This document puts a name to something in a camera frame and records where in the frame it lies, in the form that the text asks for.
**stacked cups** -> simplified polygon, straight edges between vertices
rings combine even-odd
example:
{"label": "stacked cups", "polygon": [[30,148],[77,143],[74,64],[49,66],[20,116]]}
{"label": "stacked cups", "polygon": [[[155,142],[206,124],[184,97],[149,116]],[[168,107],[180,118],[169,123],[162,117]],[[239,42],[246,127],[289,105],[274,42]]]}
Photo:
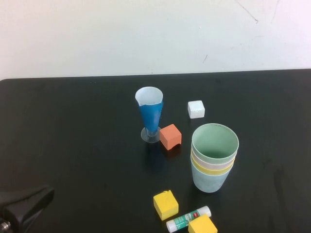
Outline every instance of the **stacked cups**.
{"label": "stacked cups", "polygon": [[192,135],[191,168],[195,186],[213,193],[221,188],[233,167],[239,139],[227,126],[205,124]]}

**yellow cube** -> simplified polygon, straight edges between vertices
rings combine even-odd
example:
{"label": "yellow cube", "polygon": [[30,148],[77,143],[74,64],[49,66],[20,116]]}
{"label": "yellow cube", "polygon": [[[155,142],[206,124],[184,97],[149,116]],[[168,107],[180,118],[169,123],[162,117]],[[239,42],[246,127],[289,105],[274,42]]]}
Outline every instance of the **yellow cube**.
{"label": "yellow cube", "polygon": [[162,221],[178,214],[178,203],[171,190],[155,195],[154,206]]}
{"label": "yellow cube", "polygon": [[207,215],[202,215],[189,223],[190,233],[217,233],[217,228]]}

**glue stick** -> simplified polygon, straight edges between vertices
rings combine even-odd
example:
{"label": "glue stick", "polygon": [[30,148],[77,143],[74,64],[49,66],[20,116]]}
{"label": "glue stick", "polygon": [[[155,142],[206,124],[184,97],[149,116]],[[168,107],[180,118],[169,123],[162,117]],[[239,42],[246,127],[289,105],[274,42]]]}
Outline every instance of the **glue stick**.
{"label": "glue stick", "polygon": [[207,215],[208,217],[211,217],[212,213],[210,212],[207,206],[203,206],[200,209],[197,209],[188,214],[177,217],[173,220],[167,221],[166,222],[167,230],[169,230],[170,233],[178,231],[179,229],[182,229],[188,226],[190,221],[194,220],[195,218],[201,215]]}

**orange cube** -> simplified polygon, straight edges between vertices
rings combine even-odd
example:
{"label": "orange cube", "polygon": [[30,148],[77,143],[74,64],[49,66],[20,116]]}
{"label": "orange cube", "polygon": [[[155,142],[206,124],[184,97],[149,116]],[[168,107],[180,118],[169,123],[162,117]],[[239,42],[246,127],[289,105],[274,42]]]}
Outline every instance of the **orange cube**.
{"label": "orange cube", "polygon": [[169,125],[160,130],[160,141],[167,150],[170,150],[174,146],[181,144],[181,132],[174,124]]}

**black clamp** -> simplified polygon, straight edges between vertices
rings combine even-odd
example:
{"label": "black clamp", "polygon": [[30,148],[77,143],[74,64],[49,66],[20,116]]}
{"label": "black clamp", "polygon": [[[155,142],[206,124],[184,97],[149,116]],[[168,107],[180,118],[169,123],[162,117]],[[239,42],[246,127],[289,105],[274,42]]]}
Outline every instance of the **black clamp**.
{"label": "black clamp", "polygon": [[53,197],[49,186],[0,192],[0,233],[26,233]]}

